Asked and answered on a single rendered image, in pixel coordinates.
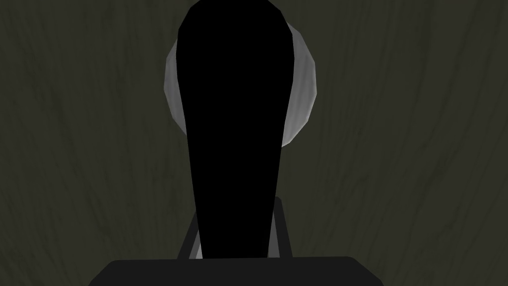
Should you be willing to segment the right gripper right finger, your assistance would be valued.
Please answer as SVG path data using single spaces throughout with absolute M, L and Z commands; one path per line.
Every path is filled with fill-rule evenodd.
M 270 229 L 268 258 L 292 257 L 293 253 L 282 201 L 279 197 L 275 197 Z

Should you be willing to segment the black and grey door handle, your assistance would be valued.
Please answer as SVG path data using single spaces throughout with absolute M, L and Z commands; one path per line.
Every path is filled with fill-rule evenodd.
M 301 34 L 269 0 L 198 0 L 164 91 L 187 137 L 203 258 L 268 257 L 281 149 L 317 95 Z

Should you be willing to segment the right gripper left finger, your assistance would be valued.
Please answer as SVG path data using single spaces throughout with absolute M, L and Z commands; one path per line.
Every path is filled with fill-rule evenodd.
M 193 214 L 177 259 L 203 259 L 196 213 Z

